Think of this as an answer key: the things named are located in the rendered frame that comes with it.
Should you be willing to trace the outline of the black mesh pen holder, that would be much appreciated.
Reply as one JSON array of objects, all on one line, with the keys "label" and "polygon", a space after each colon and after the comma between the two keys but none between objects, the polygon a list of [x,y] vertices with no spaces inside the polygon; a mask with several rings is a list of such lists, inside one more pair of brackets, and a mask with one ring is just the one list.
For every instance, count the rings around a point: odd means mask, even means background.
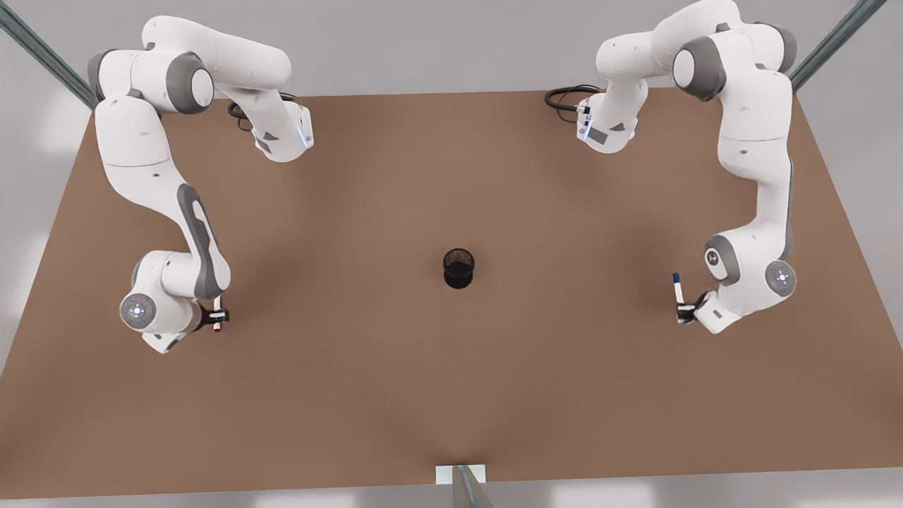
[{"label": "black mesh pen holder", "polygon": [[453,289],[465,289],[472,282],[475,258],[464,248],[454,248],[442,258],[443,279]]}]

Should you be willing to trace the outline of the silver frame post with foot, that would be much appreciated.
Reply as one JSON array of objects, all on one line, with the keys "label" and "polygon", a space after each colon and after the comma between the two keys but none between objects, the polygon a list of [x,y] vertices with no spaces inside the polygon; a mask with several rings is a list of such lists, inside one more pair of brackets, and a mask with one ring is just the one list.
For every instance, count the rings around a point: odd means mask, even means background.
[{"label": "silver frame post with foot", "polygon": [[435,483],[451,486],[452,508],[494,508],[484,489],[485,465],[436,466]]}]

